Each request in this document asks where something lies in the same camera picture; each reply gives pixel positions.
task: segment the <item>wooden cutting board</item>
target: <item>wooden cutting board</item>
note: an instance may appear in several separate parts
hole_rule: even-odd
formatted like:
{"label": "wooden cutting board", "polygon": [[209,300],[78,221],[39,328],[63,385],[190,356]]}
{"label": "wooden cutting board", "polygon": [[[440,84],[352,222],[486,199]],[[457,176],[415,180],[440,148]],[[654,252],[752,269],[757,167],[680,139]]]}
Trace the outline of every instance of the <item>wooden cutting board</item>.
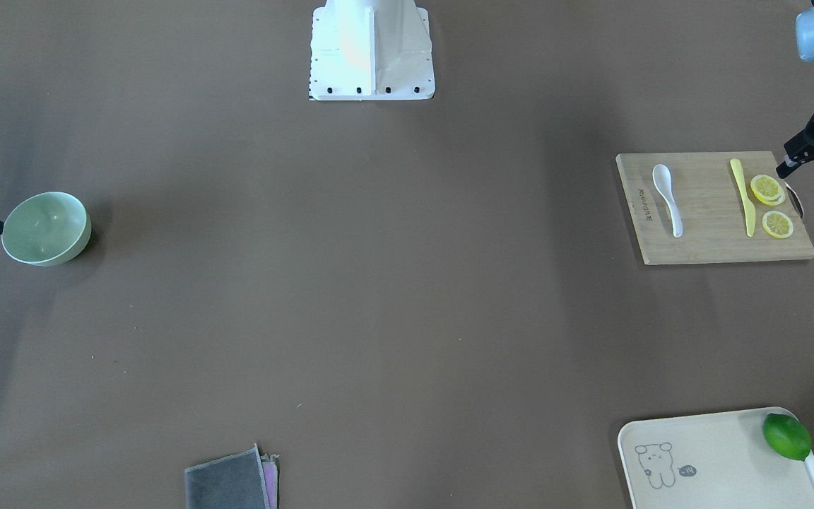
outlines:
{"label": "wooden cutting board", "polygon": [[[732,158],[743,162],[746,192],[755,205],[752,238],[746,236],[743,204],[731,172]],[[617,162],[646,265],[814,258],[812,241],[791,199],[787,197],[778,206],[762,205],[749,188],[750,180],[760,173],[777,177],[777,162],[771,152],[620,154]],[[659,163],[671,168],[674,197],[684,223],[681,238],[672,235],[668,205],[652,182],[652,168]],[[762,229],[762,216],[772,209],[794,222],[794,234],[789,238],[772,238]]]}

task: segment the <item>folded towel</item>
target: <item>folded towel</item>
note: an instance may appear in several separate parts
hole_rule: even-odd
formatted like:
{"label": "folded towel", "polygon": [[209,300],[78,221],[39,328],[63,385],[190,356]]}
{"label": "folded towel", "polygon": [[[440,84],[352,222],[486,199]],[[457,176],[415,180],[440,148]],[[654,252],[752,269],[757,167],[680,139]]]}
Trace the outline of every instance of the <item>folded towel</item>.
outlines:
{"label": "folded towel", "polygon": [[249,451],[187,468],[187,509],[277,509],[277,459],[259,455],[254,444]]}

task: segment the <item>bear drawing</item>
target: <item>bear drawing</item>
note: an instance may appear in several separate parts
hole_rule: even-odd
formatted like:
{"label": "bear drawing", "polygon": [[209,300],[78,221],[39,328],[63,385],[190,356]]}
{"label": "bear drawing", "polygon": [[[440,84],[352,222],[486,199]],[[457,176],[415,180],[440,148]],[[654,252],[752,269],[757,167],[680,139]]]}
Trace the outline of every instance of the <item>bear drawing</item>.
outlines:
{"label": "bear drawing", "polygon": [[662,486],[672,487],[674,477],[674,458],[671,457],[671,445],[664,444],[637,445],[636,453],[639,455],[639,465],[649,477],[649,484],[655,489]]}

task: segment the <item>lime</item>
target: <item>lime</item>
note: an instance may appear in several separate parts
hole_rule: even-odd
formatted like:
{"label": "lime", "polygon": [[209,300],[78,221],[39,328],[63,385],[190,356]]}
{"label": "lime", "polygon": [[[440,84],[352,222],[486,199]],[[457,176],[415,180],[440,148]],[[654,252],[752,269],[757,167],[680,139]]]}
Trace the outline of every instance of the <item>lime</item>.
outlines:
{"label": "lime", "polygon": [[788,238],[794,234],[794,222],[777,210],[769,210],[762,216],[762,228],[773,238]]}
{"label": "lime", "polygon": [[756,175],[750,180],[749,187],[752,188],[756,199],[765,205],[775,206],[784,203],[784,188],[773,177]]}
{"label": "lime", "polygon": [[806,427],[791,416],[768,414],[762,424],[762,434],[772,449],[790,460],[805,461],[812,452],[812,438]]}

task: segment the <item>knife handle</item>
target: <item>knife handle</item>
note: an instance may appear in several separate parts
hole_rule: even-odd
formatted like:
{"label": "knife handle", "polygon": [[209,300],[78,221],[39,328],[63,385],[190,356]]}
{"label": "knife handle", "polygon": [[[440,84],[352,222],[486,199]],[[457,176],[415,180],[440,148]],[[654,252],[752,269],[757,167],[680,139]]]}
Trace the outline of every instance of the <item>knife handle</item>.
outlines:
{"label": "knife handle", "polygon": [[743,164],[740,159],[731,159],[731,170],[733,171],[733,178],[737,181],[737,187],[740,188],[740,199],[746,200],[746,180],[743,178]]}

